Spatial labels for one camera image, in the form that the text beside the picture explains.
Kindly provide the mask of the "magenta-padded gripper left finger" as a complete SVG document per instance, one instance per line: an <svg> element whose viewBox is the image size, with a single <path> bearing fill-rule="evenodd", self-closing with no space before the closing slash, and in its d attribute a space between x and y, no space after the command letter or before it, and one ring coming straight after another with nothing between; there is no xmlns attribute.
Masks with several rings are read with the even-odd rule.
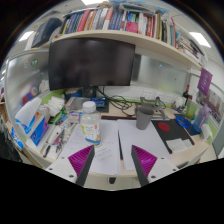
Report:
<svg viewBox="0 0 224 224"><path fill-rule="evenodd" d="M69 157L61 156L46 171L65 180L83 186L95 155L93 145L81 149Z"/></svg>

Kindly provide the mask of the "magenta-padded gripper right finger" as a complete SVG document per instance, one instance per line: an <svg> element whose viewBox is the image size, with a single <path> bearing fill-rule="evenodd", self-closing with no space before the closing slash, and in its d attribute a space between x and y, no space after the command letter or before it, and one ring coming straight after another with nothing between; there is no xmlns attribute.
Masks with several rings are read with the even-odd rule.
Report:
<svg viewBox="0 0 224 224"><path fill-rule="evenodd" d="M131 156L141 186L146 186L178 170L167 158L156 157L135 145L132 146Z"/></svg>

